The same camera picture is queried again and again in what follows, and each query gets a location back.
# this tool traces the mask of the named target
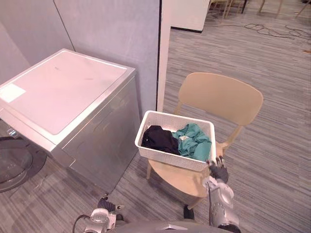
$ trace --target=door glass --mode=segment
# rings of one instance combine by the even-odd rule
[[[32,162],[33,157],[26,148],[0,149],[0,183],[27,171]]]

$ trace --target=white wall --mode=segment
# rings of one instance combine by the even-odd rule
[[[62,48],[72,50],[52,0],[1,0],[0,22],[30,65]]]
[[[171,0],[172,27],[202,31],[209,0]]]
[[[167,61],[169,57],[170,31],[171,31],[171,0],[162,0],[160,63],[157,91],[157,110],[163,112]]]
[[[140,115],[156,109],[159,0],[56,0],[77,52],[137,69]]]
[[[0,22],[0,83],[30,67],[6,29]]]

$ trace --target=washing machine door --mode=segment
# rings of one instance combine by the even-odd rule
[[[47,154],[22,138],[0,138],[0,193],[15,188],[37,174]]]

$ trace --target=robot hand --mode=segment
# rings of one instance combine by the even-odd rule
[[[231,232],[240,233],[239,218],[233,210],[233,191],[226,184],[229,174],[223,157],[209,163],[210,176],[203,180],[209,199],[209,224]]]
[[[215,164],[214,161],[211,163],[208,161],[209,170],[210,170],[210,176],[215,179],[221,179],[224,183],[228,182],[229,174],[227,171],[227,168],[225,167],[225,159],[220,156],[219,158],[216,158],[217,164]]]

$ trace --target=white plastic basket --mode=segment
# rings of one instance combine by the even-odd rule
[[[169,130],[171,132],[176,132],[184,128],[189,123],[197,124],[201,130],[209,136],[212,145],[209,152],[210,160],[216,162],[216,141],[215,141],[215,130],[213,123],[205,120],[198,120],[194,118],[184,117],[184,116],[177,116],[173,114],[155,112],[155,111],[147,111],[145,116],[141,122],[139,131],[137,133],[135,139],[135,145],[138,147],[139,153],[142,157],[146,157],[148,159],[160,161],[163,163],[171,164],[174,166],[179,166],[183,168],[187,168],[190,170],[195,171],[202,171],[204,168],[207,167],[206,162],[202,162],[199,160],[186,158],[180,155],[171,154],[162,152],[159,150],[154,150],[146,147],[141,146],[141,141],[144,132],[151,126],[151,125],[159,125],[164,130]]]

